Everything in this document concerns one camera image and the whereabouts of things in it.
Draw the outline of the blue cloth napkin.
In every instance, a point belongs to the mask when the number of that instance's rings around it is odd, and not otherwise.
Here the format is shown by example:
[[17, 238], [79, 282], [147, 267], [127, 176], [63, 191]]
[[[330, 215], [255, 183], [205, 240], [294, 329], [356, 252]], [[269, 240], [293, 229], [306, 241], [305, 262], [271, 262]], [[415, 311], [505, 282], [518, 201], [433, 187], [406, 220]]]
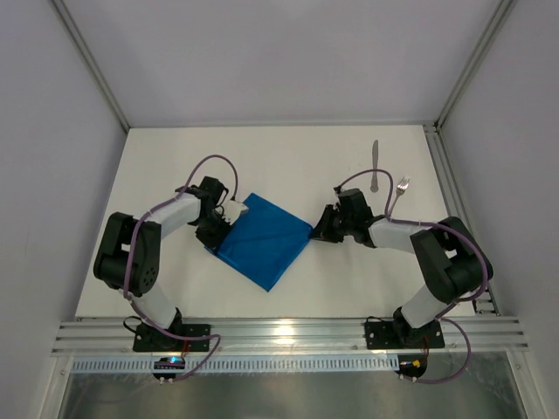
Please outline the blue cloth napkin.
[[217, 258], [269, 292], [307, 246], [312, 226], [254, 193], [244, 205]]

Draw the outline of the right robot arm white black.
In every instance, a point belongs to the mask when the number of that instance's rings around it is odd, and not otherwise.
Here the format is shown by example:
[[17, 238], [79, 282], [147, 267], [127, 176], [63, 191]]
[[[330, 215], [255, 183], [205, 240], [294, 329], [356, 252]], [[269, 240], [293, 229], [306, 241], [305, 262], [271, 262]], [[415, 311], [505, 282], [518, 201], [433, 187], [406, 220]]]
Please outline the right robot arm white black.
[[439, 223], [376, 216], [359, 189], [340, 191], [311, 230], [312, 240], [338, 244], [352, 237], [371, 249], [392, 249], [415, 256], [424, 285], [391, 319], [368, 317], [369, 349], [442, 348], [439, 320], [465, 294], [484, 291], [493, 267], [463, 222], [449, 216]]

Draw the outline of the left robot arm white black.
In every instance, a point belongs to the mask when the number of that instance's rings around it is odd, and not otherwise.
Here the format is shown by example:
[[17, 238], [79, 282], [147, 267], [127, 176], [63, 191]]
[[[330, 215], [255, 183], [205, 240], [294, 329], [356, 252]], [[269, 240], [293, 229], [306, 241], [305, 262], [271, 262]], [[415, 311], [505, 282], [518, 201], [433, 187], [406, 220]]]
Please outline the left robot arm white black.
[[162, 240], [189, 225], [206, 250], [216, 254], [238, 216], [228, 216], [228, 189], [206, 176], [193, 187], [182, 187], [168, 200], [136, 217], [114, 212], [107, 220], [93, 262], [93, 275], [121, 292], [141, 324], [135, 329], [135, 351], [179, 351], [183, 336], [203, 335], [183, 323], [180, 310], [156, 284]]

